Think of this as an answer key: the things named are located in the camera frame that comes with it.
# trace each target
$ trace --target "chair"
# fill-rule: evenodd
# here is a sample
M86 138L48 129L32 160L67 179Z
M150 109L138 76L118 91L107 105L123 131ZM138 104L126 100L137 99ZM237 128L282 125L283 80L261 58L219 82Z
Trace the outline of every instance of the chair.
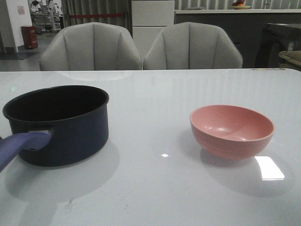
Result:
M241 68L242 63L240 52L222 28L185 22L160 31L143 60L143 68Z
M142 61L127 29L92 22L62 29L42 54L40 69L141 70Z

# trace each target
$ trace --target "white wall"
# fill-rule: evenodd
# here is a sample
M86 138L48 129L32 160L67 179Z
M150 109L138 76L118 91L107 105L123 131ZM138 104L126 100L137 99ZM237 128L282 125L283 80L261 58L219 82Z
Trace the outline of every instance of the white wall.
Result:
M27 0L6 0L11 28L15 38L15 47L24 45L21 26L32 25ZM19 15L18 6L24 6L25 15Z
M10 19L8 15L8 8L5 1L0 0L0 30L3 37L5 47L13 48L15 46L14 36L10 27Z

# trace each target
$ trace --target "white table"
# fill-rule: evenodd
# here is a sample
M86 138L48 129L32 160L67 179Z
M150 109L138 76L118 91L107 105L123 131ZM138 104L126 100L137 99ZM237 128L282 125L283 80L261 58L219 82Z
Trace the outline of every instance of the white table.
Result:
M60 168L16 157L0 173L1 226L301 225L298 71L2 72L0 83L1 108L58 85L91 85L110 95L110 136L97 154ZM201 149L190 113L211 104L272 119L276 132L259 158L233 162ZM0 135L9 136L3 115L0 124ZM278 176L269 177L271 170Z

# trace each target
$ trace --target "purple handle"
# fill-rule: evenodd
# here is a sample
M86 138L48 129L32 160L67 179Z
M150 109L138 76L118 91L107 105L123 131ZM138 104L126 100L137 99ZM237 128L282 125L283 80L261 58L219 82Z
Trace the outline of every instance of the purple handle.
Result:
M47 131L17 133L0 141L0 172L23 149L39 150L45 147L51 138Z

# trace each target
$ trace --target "counter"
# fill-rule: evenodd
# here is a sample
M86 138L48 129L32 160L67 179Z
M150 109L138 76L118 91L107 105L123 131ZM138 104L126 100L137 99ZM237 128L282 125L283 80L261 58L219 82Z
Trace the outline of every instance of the counter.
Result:
M176 24L187 21L223 28L243 56L243 68L253 68L266 24L301 24L301 9L175 10Z

